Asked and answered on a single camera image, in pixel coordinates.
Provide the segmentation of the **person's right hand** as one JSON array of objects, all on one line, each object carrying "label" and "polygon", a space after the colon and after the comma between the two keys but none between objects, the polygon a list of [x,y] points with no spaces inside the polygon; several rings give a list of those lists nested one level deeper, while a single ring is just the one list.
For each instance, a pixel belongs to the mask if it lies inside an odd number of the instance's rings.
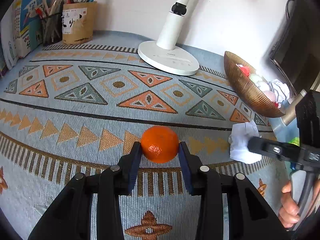
[{"label": "person's right hand", "polygon": [[[288,181],[281,191],[281,208],[279,209],[278,218],[285,228],[291,228],[300,220],[299,207],[291,197],[291,181]],[[308,225],[311,225],[311,222],[315,222],[313,230],[319,231],[319,179],[316,180],[313,186],[312,203],[315,204],[315,213],[309,216]]]}]

